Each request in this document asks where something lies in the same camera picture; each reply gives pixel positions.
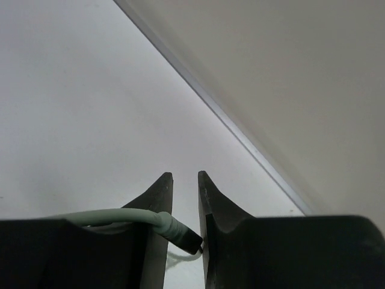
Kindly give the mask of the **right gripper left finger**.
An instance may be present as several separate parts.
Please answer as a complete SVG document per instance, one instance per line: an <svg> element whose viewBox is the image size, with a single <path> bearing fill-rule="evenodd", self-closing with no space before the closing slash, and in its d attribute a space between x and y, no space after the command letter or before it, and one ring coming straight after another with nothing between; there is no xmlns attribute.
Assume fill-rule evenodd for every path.
<svg viewBox="0 0 385 289"><path fill-rule="evenodd" d="M144 223L1 222L2 288L162 288L167 240Z"/></svg>

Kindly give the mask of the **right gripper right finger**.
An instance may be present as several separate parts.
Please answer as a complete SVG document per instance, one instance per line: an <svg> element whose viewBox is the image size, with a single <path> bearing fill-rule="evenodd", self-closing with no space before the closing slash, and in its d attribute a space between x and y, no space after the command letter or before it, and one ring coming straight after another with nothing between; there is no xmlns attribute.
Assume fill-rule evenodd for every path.
<svg viewBox="0 0 385 289"><path fill-rule="evenodd" d="M361 216L254 217L198 174L206 288L383 288L384 237Z"/></svg>

